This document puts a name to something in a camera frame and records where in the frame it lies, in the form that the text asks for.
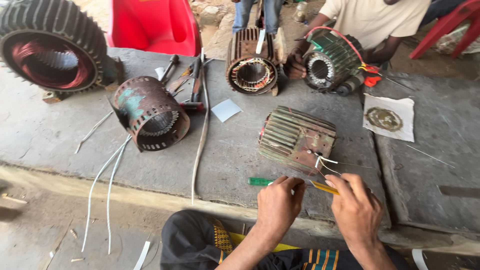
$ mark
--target person's left hand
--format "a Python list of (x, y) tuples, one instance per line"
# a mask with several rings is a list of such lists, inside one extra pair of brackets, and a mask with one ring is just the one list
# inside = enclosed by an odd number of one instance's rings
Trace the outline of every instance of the person's left hand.
[(307, 185), (302, 179), (283, 175), (258, 194), (258, 219), (255, 226), (264, 232), (265, 237), (269, 237), (272, 243), (276, 242), (275, 245), (300, 213), (306, 188)]

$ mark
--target screwdriver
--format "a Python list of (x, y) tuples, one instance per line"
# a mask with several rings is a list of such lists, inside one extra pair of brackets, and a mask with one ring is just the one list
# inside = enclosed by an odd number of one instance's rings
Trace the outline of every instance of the screwdriver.
[[(249, 185), (268, 185), (269, 183), (272, 183), (274, 180), (269, 180), (269, 179), (265, 179), (265, 178), (258, 178), (258, 177), (249, 177), (248, 178), (248, 184)], [(308, 187), (314, 187), (314, 188), (318, 188), (318, 189), (321, 189), (321, 190), (324, 190), (326, 192), (330, 192), (332, 194), (337, 194), (338, 195), (338, 190), (336, 188), (332, 188), (332, 187), (329, 187), (325, 184), (321, 184), (321, 183), (318, 183), (318, 182), (315, 182), (315, 181), (312, 181), (312, 180), (309, 180), (310, 183), (313, 185), (313, 186), (308, 186)]]

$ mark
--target red cable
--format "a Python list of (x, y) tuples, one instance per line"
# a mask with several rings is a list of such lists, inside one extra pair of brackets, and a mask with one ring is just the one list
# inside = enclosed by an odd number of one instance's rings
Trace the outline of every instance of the red cable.
[[(77, 74), (71, 82), (58, 82), (58, 79), (52, 77), (45, 77), (35, 71), (32, 71), (28, 64), (25, 62), (26, 58), (34, 54), (38, 54), (44, 51), (57, 51), (61, 53), (71, 52), (74, 53), (78, 59), (77, 62)], [(12, 57), (14, 62), (18, 65), (22, 71), (29, 76), (35, 83), (47, 86), (56, 87), (61, 89), (73, 88), (83, 83), (89, 76), (92, 67), (87, 65), (89, 59), (84, 55), (79, 55), (66, 45), (64, 46), (44, 46), (38, 40), (25, 42), (17, 42), (12, 46)]]
[(334, 31), (335, 33), (337, 33), (341, 38), (343, 38), (349, 45), (350, 47), (352, 47), (352, 49), (355, 51), (355, 53), (357, 54), (357, 56), (359, 57), (362, 65), (365, 65), (366, 66), (366, 71), (368, 72), (372, 72), (372, 73), (376, 73), (375, 71), (379, 70), (380, 68), (379, 67), (375, 67), (375, 66), (370, 66), (368, 64), (366, 64), (364, 61), (363, 61), (363, 58), (361, 57), (359, 51), (357, 50), (357, 48), (355, 48), (355, 46), (350, 42), (350, 40), (348, 40), (344, 35), (342, 35), (340, 32), (338, 32), (337, 30), (333, 29), (333, 28), (330, 28), (330, 27), (327, 27), (327, 26), (317, 26), (317, 27), (314, 27), (312, 30), (310, 30), (303, 38), (307, 38), (315, 29), (328, 29), (330, 31)]

